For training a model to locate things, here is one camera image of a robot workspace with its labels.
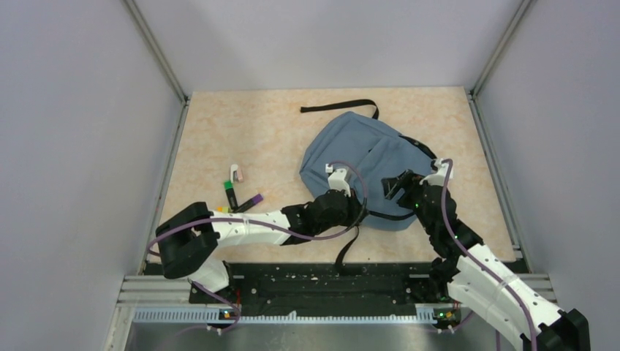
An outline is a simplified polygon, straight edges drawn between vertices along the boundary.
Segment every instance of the wooden table surface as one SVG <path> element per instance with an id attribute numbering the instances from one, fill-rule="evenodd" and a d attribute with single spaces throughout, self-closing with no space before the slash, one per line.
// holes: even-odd
<path id="1" fill-rule="evenodd" d="M 498 258 L 515 259 L 462 87 L 194 92 L 161 222 L 196 201 L 212 210 L 226 206 L 222 183 L 232 163 L 242 167 L 245 178 L 235 184 L 239 203 L 258 193 L 265 198 L 249 213 L 313 200 L 298 174 L 303 154 L 320 130 L 347 110 L 300 114 L 299 107 L 350 99 L 374 100 L 381 121 L 425 143 L 438 157 L 452 158 L 450 192 L 459 218 Z M 372 116 L 374 107 L 351 110 Z M 331 263 L 353 235 L 295 246 L 232 246 L 213 254 L 230 262 Z M 416 221 L 401 232 L 361 227 L 345 262 L 428 262 L 436 256 Z"/>

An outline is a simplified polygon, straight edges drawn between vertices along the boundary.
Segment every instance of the white wall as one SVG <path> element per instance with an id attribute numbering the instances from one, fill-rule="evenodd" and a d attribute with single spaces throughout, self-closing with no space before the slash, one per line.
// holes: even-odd
<path id="1" fill-rule="evenodd" d="M 138 0 L 187 91 L 473 86 L 519 0 Z"/>
<path id="2" fill-rule="evenodd" d="M 119 1 L 0 1 L 0 350 L 100 350 L 180 113 Z"/>
<path id="3" fill-rule="evenodd" d="M 620 1 L 538 1 L 482 95 L 534 266 L 617 350 Z"/>

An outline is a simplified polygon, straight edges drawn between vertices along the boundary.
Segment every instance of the blue backpack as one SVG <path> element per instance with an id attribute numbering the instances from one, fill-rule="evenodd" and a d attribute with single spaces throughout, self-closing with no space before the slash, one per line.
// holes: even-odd
<path id="1" fill-rule="evenodd" d="M 373 105 L 372 118 L 346 112 L 333 119 L 306 149 L 299 174 L 314 197 L 329 190 L 325 164 L 344 160 L 355 166 L 368 187 L 368 216 L 362 224 L 379 230 L 406 229 L 415 221 L 411 210 L 396 204 L 404 193 L 400 190 L 392 200 L 385 198 L 382 179 L 394 178 L 405 170 L 426 176 L 431 173 L 431 160 L 436 159 L 430 148 L 379 121 L 379 108 L 372 100 L 360 99 L 337 104 L 302 107 L 302 113 L 337 110 Z M 362 194 L 359 179 L 349 181 L 356 194 Z"/>

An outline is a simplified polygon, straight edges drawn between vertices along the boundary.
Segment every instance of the gray floor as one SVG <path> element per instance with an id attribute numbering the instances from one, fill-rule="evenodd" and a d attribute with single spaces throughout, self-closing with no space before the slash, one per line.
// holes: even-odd
<path id="1" fill-rule="evenodd" d="M 126 351 L 494 351 L 494 329 L 476 316 L 454 335 L 427 333 L 417 325 L 242 325 L 223 336 L 197 329 L 169 339 L 188 325 L 140 323 L 130 333 Z M 168 339 L 166 347 L 157 349 Z M 513 350 L 505 339 L 502 349 Z"/>

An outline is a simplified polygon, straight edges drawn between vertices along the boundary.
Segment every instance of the purple marker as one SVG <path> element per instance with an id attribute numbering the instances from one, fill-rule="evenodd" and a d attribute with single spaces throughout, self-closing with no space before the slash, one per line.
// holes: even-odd
<path id="1" fill-rule="evenodd" d="M 242 203 L 239 207 L 235 208 L 232 212 L 234 214 L 239 214 L 245 211 L 248 211 L 250 208 L 254 207 L 257 203 L 262 201 L 262 195 L 258 194 L 254 196 L 252 199 L 247 200 L 245 203 Z"/>

